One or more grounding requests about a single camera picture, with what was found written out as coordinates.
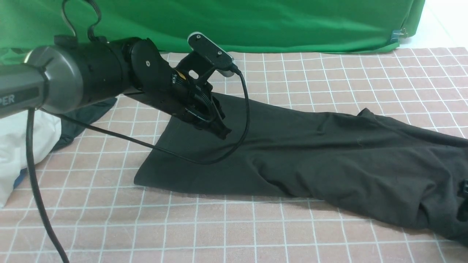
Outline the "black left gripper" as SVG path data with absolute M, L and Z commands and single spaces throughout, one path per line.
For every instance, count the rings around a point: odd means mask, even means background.
M 139 92 L 128 94 L 147 106 L 169 114 L 198 130 L 225 140 L 231 133 L 223 123 L 220 106 L 210 91 L 203 90 L 194 78 L 168 64 L 138 62 L 132 65 L 132 81 Z

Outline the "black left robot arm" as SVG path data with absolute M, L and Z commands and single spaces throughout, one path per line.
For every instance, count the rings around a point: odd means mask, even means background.
M 208 79 L 215 70 L 232 76 L 233 58 L 200 32 L 188 44 L 176 67 L 139 37 L 37 47 L 23 63 L 1 66 L 1 117 L 29 108 L 63 114 L 125 95 L 224 140 L 231 130 Z

